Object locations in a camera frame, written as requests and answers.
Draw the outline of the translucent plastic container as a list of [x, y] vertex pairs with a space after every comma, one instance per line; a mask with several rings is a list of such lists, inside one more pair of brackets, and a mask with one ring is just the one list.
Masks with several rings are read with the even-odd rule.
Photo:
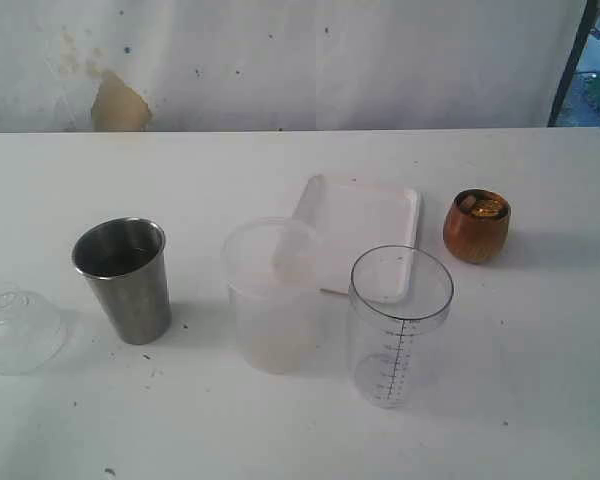
[[225, 240], [222, 263], [237, 347], [252, 367], [297, 371], [320, 343], [319, 246], [314, 229], [280, 217], [248, 222]]

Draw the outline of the clear plastic dome lid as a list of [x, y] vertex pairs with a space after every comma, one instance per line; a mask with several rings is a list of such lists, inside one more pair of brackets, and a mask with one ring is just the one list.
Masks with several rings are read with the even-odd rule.
[[66, 339], [66, 322], [51, 302], [14, 284], [0, 284], [0, 375], [36, 370]]

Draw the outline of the clear measuring beaker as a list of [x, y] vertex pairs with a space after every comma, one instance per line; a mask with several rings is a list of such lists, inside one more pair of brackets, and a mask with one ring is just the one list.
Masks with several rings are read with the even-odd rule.
[[382, 245], [353, 264], [348, 291], [347, 366], [372, 405], [406, 403], [416, 339], [446, 321], [455, 285], [434, 256], [406, 245]]

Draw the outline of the brown wooden cup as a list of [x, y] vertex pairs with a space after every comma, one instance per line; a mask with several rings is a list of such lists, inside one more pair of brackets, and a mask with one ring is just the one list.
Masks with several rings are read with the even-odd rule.
[[[499, 200], [506, 206], [507, 213], [498, 219], [473, 217], [469, 208], [478, 198]], [[510, 217], [511, 207], [501, 195], [482, 189], [464, 190], [456, 195], [447, 213], [442, 232], [444, 244], [459, 260], [486, 263], [504, 247]]]

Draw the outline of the gold coin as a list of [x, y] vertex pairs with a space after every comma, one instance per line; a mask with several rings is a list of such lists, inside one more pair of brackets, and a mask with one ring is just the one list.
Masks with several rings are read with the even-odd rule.
[[507, 213], [507, 208], [499, 200], [478, 198], [469, 208], [469, 213], [476, 218], [498, 219]]

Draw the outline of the white plastic tray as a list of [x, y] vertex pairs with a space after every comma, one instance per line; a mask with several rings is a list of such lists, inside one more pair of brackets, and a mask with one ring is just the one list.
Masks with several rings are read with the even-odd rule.
[[416, 245], [421, 195], [414, 189], [361, 177], [315, 175], [293, 218], [313, 228], [318, 287], [349, 290], [354, 263], [383, 245]]

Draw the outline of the black metal frame post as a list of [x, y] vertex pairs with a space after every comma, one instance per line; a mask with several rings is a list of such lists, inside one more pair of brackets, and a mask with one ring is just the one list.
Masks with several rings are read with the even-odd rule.
[[576, 31], [574, 43], [572, 45], [571, 52], [567, 59], [564, 71], [562, 73], [560, 82], [554, 100], [551, 106], [551, 111], [548, 119], [547, 126], [549, 128], [555, 127], [558, 116], [562, 109], [565, 97], [568, 93], [571, 81], [576, 71], [576, 67], [585, 48], [588, 36], [591, 28], [595, 23], [598, 12], [598, 0], [587, 0], [583, 11], [583, 16], [579, 23]]

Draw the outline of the stainless steel cup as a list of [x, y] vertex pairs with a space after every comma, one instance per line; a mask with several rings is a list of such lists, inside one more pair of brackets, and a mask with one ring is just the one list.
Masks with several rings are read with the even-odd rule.
[[73, 247], [75, 269], [127, 344], [152, 343], [171, 325], [165, 246], [158, 224], [126, 217], [89, 229]]

